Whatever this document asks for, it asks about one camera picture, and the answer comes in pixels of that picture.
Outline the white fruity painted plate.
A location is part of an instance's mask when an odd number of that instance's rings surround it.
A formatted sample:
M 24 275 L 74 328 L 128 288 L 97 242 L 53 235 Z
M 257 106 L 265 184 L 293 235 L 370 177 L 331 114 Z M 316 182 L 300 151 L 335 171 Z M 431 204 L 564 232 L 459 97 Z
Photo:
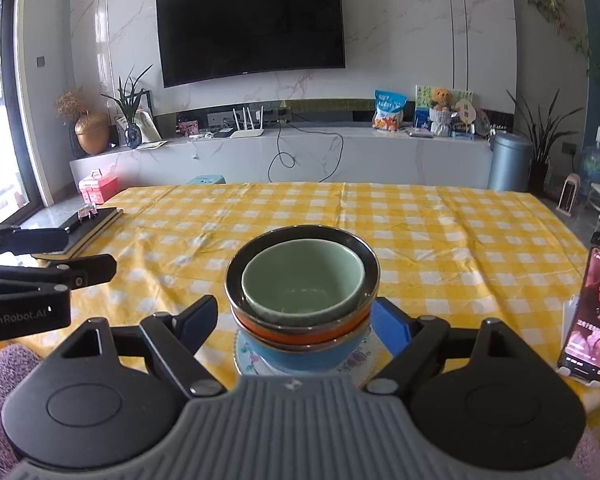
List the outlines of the white fruity painted plate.
M 241 375 L 284 376 L 294 374 L 292 370 L 276 368 L 266 362 L 251 348 L 251 344 L 241 330 L 238 330 L 234 338 L 233 356 L 236 370 Z M 377 368 L 377 362 L 382 356 L 388 356 L 388 351 L 370 328 L 358 348 L 352 351 L 347 359 L 338 366 L 332 368 L 329 373 L 348 375 L 352 382 L 361 385 L 373 375 L 373 371 Z

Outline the stainless steel bowl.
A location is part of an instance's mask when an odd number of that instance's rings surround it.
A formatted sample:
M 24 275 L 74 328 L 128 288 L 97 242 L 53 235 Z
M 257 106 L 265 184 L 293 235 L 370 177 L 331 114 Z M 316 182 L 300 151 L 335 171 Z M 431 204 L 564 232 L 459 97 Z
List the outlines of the stainless steel bowl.
M 296 351 L 347 337 L 370 318 L 380 264 L 364 240 L 329 226 L 286 226 L 240 248 L 225 293 L 240 328 Z

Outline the green ceramic bowl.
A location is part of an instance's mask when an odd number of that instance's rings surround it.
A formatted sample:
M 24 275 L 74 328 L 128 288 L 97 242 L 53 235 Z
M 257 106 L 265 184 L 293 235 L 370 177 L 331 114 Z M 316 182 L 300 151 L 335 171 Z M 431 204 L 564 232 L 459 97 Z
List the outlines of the green ceramic bowl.
M 312 326 L 356 308 L 364 264 L 351 249 L 305 238 L 266 248 L 242 272 L 242 291 L 256 315 L 272 324 Z

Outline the black book stack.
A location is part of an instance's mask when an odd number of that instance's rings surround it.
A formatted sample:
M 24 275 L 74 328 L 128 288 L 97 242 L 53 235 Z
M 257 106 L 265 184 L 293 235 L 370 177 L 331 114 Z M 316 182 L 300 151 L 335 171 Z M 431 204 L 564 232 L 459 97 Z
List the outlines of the black book stack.
M 68 244 L 59 252 L 39 252 L 32 257 L 43 261 L 64 261 L 77 257 L 87 245 L 122 215 L 116 207 L 84 206 L 59 227 L 68 234 Z

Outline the smartphone on stand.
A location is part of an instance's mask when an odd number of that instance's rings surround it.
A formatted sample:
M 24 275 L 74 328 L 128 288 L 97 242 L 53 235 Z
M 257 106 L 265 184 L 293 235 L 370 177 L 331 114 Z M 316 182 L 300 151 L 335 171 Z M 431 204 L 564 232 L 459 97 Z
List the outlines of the smartphone on stand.
M 588 254 L 580 294 L 566 317 L 558 373 L 589 387 L 600 385 L 600 247 Z

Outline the red pink box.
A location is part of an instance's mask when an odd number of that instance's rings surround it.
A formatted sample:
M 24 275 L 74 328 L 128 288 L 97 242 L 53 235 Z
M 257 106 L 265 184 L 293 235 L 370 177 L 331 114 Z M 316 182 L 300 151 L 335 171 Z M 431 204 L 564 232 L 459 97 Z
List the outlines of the red pink box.
M 102 170 L 95 169 L 79 180 L 79 190 L 84 203 L 99 206 L 119 192 L 118 177 L 112 172 L 104 174 Z

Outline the yellow checkered tablecloth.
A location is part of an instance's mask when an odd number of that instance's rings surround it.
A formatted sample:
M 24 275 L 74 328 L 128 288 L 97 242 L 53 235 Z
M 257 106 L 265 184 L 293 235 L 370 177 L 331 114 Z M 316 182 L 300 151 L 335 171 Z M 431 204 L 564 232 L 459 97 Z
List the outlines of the yellow checkered tablecloth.
M 596 395 L 562 387 L 512 358 L 520 386 L 487 386 L 468 404 L 426 381 L 467 356 L 476 324 L 502 314 L 544 356 L 567 339 L 567 292 L 584 259 L 537 200 L 517 193 L 378 184 L 238 184 L 136 188 L 100 215 L 81 257 L 56 257 L 64 232 L 0 226 L 0 252 L 34 252 L 45 269 L 0 266 L 0 345 L 46 351 L 108 314 L 119 350 L 144 359 L 156 403 L 217 396 L 230 363 L 231 315 L 274 367 L 313 375 L 374 330 L 403 367 L 403 393 L 437 425 L 491 443 L 524 437 L 573 448 Z M 490 428 L 481 429 L 486 415 Z

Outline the golden round vase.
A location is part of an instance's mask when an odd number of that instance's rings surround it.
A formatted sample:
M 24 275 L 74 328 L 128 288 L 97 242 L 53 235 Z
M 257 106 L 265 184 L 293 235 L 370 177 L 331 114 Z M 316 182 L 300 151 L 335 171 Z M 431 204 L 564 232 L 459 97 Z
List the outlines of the golden round vase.
M 82 114 L 74 126 L 74 132 L 85 153 L 98 155 L 109 145 L 108 115 L 101 112 Z

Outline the pink small stool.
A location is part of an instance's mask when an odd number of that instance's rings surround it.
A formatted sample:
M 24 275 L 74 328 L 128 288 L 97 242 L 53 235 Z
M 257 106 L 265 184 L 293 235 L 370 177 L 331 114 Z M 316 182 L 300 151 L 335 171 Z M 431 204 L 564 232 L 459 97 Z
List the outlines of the pink small stool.
M 572 215 L 574 205 L 577 203 L 580 192 L 581 179 L 578 174 L 570 174 L 565 178 L 560 192 L 556 210 L 566 217 Z

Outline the teal plastic stool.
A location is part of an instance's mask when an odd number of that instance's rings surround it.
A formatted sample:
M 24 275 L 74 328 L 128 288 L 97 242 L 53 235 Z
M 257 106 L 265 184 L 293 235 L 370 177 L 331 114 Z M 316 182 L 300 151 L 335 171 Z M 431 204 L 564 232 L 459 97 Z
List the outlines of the teal plastic stool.
M 220 174 L 202 174 L 187 182 L 188 185 L 217 185 L 225 183 L 225 178 Z

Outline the green plant in blue vase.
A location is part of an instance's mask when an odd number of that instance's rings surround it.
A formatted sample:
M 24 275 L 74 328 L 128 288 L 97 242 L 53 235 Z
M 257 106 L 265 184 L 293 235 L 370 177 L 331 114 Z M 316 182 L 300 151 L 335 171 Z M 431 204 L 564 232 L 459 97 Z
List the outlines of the green plant in blue vase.
M 119 77 L 116 94 L 114 96 L 102 94 L 104 98 L 115 102 L 120 110 L 126 122 L 126 126 L 123 128 L 125 141 L 132 150 L 138 148 L 142 143 L 142 130 L 136 123 L 136 114 L 142 99 L 149 100 L 149 91 L 140 84 L 140 81 L 151 69 L 152 66 L 149 65 L 136 77 L 132 74 L 129 74 L 125 80 Z

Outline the grey cylindrical trash can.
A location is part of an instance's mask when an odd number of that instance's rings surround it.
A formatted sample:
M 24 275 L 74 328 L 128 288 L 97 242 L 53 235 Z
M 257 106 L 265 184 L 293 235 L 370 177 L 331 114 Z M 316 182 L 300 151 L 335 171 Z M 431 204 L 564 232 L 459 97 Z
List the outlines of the grey cylindrical trash can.
M 527 192 L 533 144 L 524 136 L 498 132 L 491 141 L 492 162 L 488 189 Z

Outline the white marble tv console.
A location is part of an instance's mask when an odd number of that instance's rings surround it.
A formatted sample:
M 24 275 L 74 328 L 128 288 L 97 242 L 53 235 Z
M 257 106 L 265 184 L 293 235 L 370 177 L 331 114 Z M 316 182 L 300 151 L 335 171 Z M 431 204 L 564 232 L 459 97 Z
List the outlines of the white marble tv console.
M 228 183 L 339 182 L 485 188 L 492 153 L 478 140 L 419 139 L 370 127 L 282 125 L 242 139 L 176 139 L 116 148 L 71 162 L 73 179 L 112 172 L 122 188 L 185 184 L 202 174 Z

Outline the blue water jug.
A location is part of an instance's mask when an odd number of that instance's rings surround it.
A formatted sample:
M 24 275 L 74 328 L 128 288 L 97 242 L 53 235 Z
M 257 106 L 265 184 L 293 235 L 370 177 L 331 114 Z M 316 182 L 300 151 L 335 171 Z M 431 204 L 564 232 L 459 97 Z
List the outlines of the blue water jug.
M 600 126 L 597 127 L 595 143 L 582 152 L 579 174 L 582 194 L 586 194 L 593 183 L 600 184 Z

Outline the tall floor plant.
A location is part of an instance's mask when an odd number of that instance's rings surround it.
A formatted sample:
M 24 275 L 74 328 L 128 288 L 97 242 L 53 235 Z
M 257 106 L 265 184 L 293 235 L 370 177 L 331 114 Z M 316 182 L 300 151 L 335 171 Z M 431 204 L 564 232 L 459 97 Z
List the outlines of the tall floor plant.
M 560 90 L 557 89 L 547 109 L 543 110 L 541 105 L 538 105 L 534 112 L 522 93 L 519 96 L 514 96 L 509 90 L 506 90 L 506 93 L 514 103 L 516 112 L 522 118 L 524 130 L 521 130 L 521 133 L 532 143 L 533 155 L 528 183 L 529 192 L 534 195 L 543 195 L 545 179 L 548 168 L 550 168 L 550 150 L 559 139 L 577 133 L 576 130 L 563 129 L 562 123 L 567 118 L 580 114 L 584 107 L 581 106 L 569 112 L 559 113 L 556 110 L 556 105 Z

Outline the white wifi router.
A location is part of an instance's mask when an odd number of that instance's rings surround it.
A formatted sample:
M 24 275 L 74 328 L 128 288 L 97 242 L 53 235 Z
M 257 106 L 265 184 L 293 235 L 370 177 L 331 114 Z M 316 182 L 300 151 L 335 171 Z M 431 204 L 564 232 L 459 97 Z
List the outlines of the white wifi router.
M 250 106 L 244 106 L 241 110 L 232 109 L 234 118 L 234 131 L 230 135 L 232 139 L 256 138 L 262 136 L 263 128 L 263 108 L 252 112 Z

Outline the brown teddy bear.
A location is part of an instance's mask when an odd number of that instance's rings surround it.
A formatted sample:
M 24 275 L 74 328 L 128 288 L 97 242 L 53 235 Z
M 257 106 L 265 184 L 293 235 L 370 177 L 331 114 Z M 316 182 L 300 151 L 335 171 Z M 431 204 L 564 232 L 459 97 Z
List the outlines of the brown teddy bear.
M 452 92 L 449 89 L 436 87 L 430 92 L 429 107 L 439 112 L 449 112 L 452 106 Z

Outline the blue orange snack bag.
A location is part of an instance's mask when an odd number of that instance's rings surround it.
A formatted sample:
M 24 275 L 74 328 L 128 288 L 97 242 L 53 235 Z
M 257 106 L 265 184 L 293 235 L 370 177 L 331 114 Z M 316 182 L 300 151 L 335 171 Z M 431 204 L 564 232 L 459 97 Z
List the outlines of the blue orange snack bag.
M 398 131 L 406 103 L 407 98 L 401 93 L 376 90 L 372 127 L 380 131 Z

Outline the black television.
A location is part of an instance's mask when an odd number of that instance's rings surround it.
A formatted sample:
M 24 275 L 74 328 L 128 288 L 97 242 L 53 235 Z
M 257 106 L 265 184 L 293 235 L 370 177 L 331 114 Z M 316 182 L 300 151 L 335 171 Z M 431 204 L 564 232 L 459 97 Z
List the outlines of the black television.
M 346 65 L 341 0 L 156 0 L 156 10 L 168 88 Z

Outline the hanging ivy plant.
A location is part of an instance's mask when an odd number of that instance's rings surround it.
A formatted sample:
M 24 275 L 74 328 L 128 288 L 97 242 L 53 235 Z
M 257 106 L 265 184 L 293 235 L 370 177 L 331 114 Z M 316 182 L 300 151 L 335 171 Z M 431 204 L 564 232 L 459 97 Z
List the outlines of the hanging ivy plant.
M 600 60 L 594 60 L 595 52 L 592 50 L 588 34 L 580 29 L 573 21 L 566 6 L 566 0 L 527 0 L 547 24 L 556 30 L 556 35 L 567 40 L 577 53 L 588 61 L 588 76 L 592 76 L 600 86 Z

